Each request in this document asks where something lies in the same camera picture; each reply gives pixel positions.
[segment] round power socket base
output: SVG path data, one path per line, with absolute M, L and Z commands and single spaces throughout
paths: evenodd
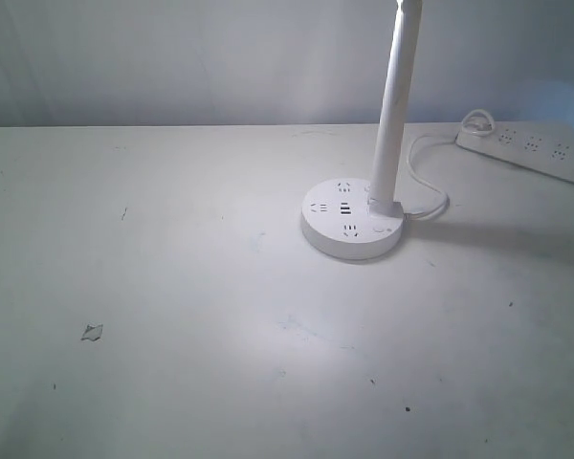
M 404 212 L 370 212 L 370 183 L 362 179 L 328 180 L 312 188 L 302 203 L 302 232 L 324 253 L 344 260 L 366 260 L 390 251 L 400 240 Z

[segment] electrical outlet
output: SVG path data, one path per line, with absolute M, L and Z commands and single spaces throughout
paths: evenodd
M 462 130 L 457 145 L 574 183 L 574 130 L 558 122 L 497 122 L 479 137 Z

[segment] power strip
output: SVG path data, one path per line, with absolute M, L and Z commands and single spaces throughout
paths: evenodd
M 560 122 L 497 122 L 490 115 L 469 117 L 462 123 L 457 145 L 574 184 L 574 130 L 570 126 Z

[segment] white lamp stem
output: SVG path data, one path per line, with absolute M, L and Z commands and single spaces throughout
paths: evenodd
M 395 17 L 368 200 L 370 209 L 383 215 L 390 215 L 395 208 L 393 195 L 422 10 L 422 0 L 397 0 L 397 2 L 398 11 Z

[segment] stain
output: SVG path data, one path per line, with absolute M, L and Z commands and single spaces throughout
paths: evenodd
M 87 339 L 89 341 L 97 341 L 102 336 L 102 328 L 103 328 L 102 324 L 98 325 L 97 327 L 87 325 L 85 331 L 83 332 L 83 336 L 80 337 L 80 340 L 85 341 Z
M 264 231 L 262 231 L 261 233 L 259 233 L 257 235 L 257 237 L 252 241 L 251 243 L 251 250 L 254 251 L 255 253 L 260 253 L 261 252 L 261 242 L 264 238 L 264 236 L 266 235 L 266 233 Z

